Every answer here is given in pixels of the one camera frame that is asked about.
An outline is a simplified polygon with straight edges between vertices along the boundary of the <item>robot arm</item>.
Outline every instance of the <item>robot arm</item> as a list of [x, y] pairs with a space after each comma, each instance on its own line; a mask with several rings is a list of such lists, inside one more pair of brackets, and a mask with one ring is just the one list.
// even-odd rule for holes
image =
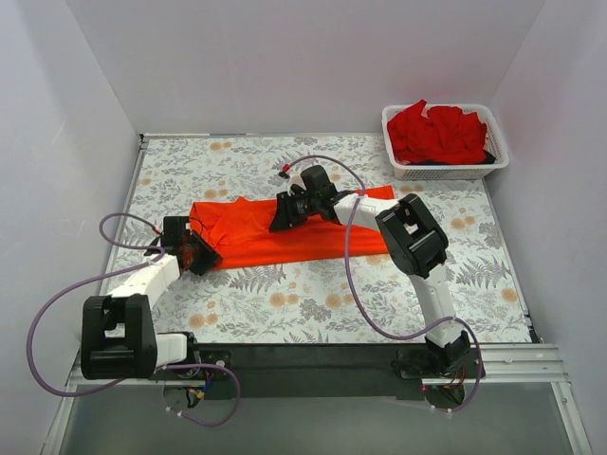
[[[353, 225], [378, 230], [395, 265], [411, 280], [426, 326], [444, 317], [455, 317], [444, 263], [449, 241], [428, 208], [416, 194], [382, 200], [338, 192], [322, 166], [312, 166], [300, 179], [289, 178], [288, 191], [277, 195], [277, 213], [270, 230], [294, 228], [308, 216], [346, 225], [360, 199]], [[447, 370], [469, 351], [468, 334], [455, 321], [444, 322], [426, 336], [426, 342]]]
[[[341, 225], [348, 223], [358, 198], [357, 194], [348, 194], [334, 206]], [[426, 224], [416, 219], [422, 214]], [[382, 233], [396, 266], [407, 274], [414, 286], [426, 326], [446, 316], [455, 316], [444, 266], [447, 237], [418, 196], [407, 196], [401, 201], [362, 196], [353, 225]], [[422, 254], [431, 258], [430, 264], [422, 261], [415, 267], [415, 256], [421, 259]], [[440, 348], [445, 348], [460, 336], [461, 326], [454, 321], [440, 324], [427, 334], [428, 340]]]
[[189, 223], [187, 216], [165, 217], [157, 239], [166, 252], [164, 257], [132, 274], [107, 296], [86, 300], [81, 348], [85, 378], [148, 378], [163, 365], [197, 363], [193, 334], [157, 334], [151, 311], [183, 271], [202, 275], [221, 259], [190, 231]]

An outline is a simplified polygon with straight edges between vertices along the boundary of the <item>orange cloth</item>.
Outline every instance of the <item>orange cloth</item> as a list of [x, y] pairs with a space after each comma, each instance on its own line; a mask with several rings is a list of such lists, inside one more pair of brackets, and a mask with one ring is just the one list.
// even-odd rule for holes
[[[373, 188], [367, 194], [394, 199], [391, 186]], [[343, 257], [345, 226], [311, 216], [291, 230], [269, 232], [276, 213], [276, 200], [234, 202], [194, 202], [190, 211], [191, 229], [196, 231], [223, 258], [216, 269], [253, 265], [294, 263]], [[353, 227], [350, 254], [386, 253], [381, 234]]]

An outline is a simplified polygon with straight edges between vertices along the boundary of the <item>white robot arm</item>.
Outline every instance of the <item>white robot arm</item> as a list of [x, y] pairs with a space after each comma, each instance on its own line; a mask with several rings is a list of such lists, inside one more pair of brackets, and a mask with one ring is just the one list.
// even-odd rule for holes
[[[150, 265], [135, 272], [109, 295], [116, 299], [135, 295], [147, 296], [148, 304], [152, 309], [162, 293], [180, 276], [177, 257], [167, 254], [157, 262], [150, 262]], [[186, 335], [156, 334], [155, 338], [157, 349], [155, 368], [186, 359], [188, 352]]]
[[[346, 225], [352, 214], [355, 201], [359, 198], [357, 194], [344, 196], [335, 206], [335, 213], [341, 225]], [[398, 199], [383, 200], [373, 197], [362, 196], [359, 206], [354, 215], [353, 225], [373, 230], [379, 230], [377, 217], [384, 211], [391, 211], [398, 207]], [[413, 234], [418, 226], [405, 226], [409, 234]], [[426, 326], [438, 319], [451, 316], [455, 317], [455, 310], [451, 301], [451, 294], [447, 286], [445, 266], [437, 264], [429, 270], [428, 277], [408, 274], [409, 280], [414, 286]], [[428, 340], [440, 348], [445, 348], [461, 336], [461, 326], [455, 321], [444, 322], [434, 327], [427, 334]]]

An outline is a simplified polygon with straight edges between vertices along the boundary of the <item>table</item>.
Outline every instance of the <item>table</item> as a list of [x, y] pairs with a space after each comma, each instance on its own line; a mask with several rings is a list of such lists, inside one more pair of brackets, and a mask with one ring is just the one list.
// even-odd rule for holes
[[[368, 187], [392, 185], [396, 197], [418, 193], [450, 239], [447, 271], [458, 316], [481, 342], [531, 340], [523, 296], [484, 182], [395, 180], [380, 136], [152, 138], [139, 162], [128, 211], [159, 226], [165, 215], [188, 214], [194, 201], [274, 198], [285, 187], [277, 172], [301, 155], [336, 157]], [[356, 187], [339, 166], [319, 164], [339, 189]], [[153, 237], [150, 229], [129, 220], [120, 240], [146, 245]], [[120, 249], [110, 266], [117, 270], [140, 261], [140, 252]], [[354, 258], [352, 268], [363, 303], [384, 330], [409, 334], [424, 326], [412, 285], [388, 255]], [[105, 283], [102, 293], [125, 279]], [[158, 332], [191, 331], [199, 342], [389, 342], [360, 316], [343, 259], [220, 270], [203, 277], [187, 272], [156, 303], [153, 318]]]

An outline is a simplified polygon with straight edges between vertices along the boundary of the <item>metal bracket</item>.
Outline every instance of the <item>metal bracket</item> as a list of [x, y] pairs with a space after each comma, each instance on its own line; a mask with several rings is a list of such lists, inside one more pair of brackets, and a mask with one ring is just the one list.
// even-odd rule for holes
[[[486, 377], [482, 382], [567, 382], [568, 374], [554, 344], [494, 344], [481, 346]], [[465, 383], [473, 383], [474, 378]], [[443, 379], [424, 379], [427, 385]]]
[[568, 382], [553, 382], [552, 391], [557, 400], [562, 423], [567, 431], [573, 453], [576, 455], [592, 455], [592, 448], [571, 393], [571, 384]]

